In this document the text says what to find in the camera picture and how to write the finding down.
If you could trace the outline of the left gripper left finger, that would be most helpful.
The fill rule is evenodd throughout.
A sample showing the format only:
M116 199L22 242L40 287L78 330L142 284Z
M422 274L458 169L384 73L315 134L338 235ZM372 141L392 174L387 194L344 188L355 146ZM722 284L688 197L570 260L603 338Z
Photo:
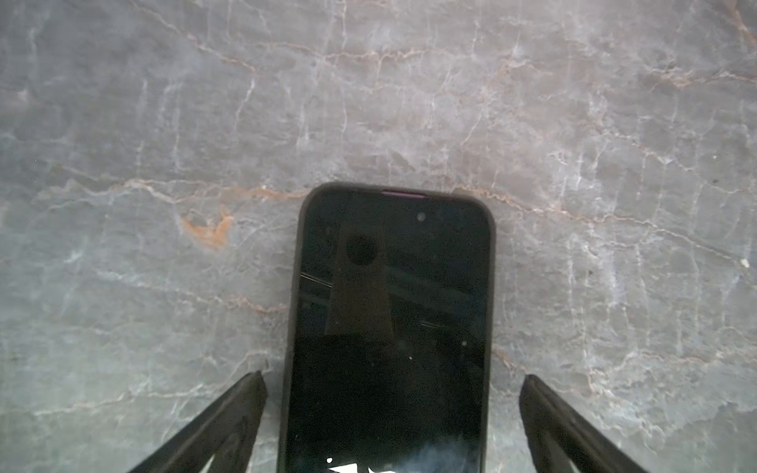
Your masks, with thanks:
M266 399L262 374L246 374L132 470L247 471Z

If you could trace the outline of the black phone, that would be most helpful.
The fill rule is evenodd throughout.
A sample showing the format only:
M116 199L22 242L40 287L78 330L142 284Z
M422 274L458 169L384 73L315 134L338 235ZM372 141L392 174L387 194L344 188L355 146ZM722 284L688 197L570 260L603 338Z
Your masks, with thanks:
M299 217L277 470L481 472L496 227L475 198L334 182Z

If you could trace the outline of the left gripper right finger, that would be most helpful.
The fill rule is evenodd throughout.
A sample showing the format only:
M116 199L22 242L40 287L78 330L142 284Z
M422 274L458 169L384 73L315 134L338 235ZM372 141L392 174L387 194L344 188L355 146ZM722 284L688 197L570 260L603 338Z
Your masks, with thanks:
M518 402L537 472L646 472L535 374L524 378Z

